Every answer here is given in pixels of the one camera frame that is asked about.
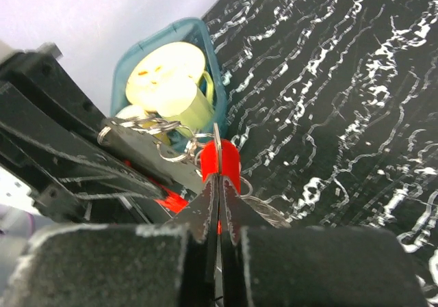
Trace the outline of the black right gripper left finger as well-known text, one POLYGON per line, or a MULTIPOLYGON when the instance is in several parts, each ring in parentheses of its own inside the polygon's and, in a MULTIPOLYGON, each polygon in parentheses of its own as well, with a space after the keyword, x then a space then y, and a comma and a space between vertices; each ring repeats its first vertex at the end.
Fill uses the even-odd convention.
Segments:
POLYGON ((57 224, 25 244, 2 306, 212 306, 219 178, 162 225, 57 224))

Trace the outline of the red capped key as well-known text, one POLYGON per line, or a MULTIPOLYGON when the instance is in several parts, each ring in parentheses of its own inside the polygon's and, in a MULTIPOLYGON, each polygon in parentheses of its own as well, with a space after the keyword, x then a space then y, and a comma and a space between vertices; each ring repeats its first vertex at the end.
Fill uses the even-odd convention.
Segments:
POLYGON ((258 214, 275 228, 290 228, 290 224, 278 210, 252 196, 252 185, 241 177, 239 151, 229 140, 220 137, 219 126, 216 122, 213 124, 212 138, 199 154, 203 182, 206 183, 212 174, 227 177, 231 181, 232 193, 237 202, 249 206, 252 214, 258 214))

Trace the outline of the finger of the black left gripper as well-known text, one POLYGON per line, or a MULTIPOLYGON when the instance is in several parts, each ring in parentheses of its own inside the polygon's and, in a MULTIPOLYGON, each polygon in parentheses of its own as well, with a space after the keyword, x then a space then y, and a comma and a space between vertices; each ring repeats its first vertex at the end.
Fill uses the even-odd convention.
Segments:
POLYGON ((199 168, 193 163, 190 152, 177 152, 153 134, 152 129, 143 129, 141 119, 106 118, 97 141, 123 161, 130 162, 133 169, 158 183, 171 187, 202 187, 199 168))

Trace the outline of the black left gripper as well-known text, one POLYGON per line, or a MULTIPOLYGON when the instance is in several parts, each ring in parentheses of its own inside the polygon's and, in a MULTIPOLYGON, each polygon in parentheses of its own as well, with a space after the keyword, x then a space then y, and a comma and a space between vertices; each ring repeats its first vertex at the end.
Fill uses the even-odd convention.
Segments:
POLYGON ((1 164, 45 215, 163 215, 166 192, 97 143, 105 116, 42 51, 1 60, 1 164))

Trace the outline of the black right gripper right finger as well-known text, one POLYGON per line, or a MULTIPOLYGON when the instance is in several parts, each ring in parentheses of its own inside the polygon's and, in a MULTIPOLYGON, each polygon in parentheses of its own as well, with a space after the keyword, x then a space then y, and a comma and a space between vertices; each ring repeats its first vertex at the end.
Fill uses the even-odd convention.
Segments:
POLYGON ((275 228, 219 180, 225 306, 426 306, 391 231, 275 228))

